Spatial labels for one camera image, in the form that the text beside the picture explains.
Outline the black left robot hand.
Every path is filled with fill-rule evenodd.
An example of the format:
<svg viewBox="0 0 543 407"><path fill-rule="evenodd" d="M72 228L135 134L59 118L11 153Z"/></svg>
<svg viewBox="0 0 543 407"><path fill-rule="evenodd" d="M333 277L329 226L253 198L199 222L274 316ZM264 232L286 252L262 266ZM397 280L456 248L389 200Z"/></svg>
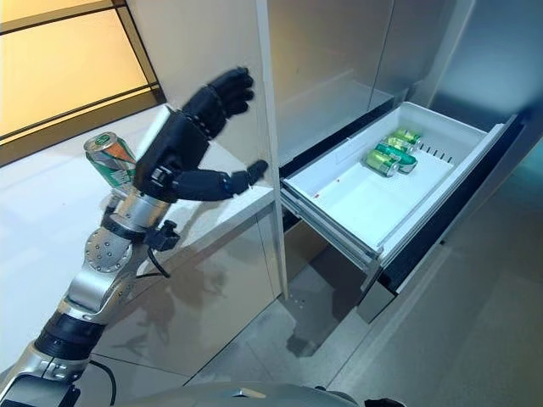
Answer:
<svg viewBox="0 0 543 407"><path fill-rule="evenodd" d="M249 110L253 85L249 69L237 67L200 87L180 109L169 109L165 123L136 163L133 186L169 204L180 199L217 202L262 179L268 169L262 159L232 174L199 167L210 141L228 120Z"/></svg>

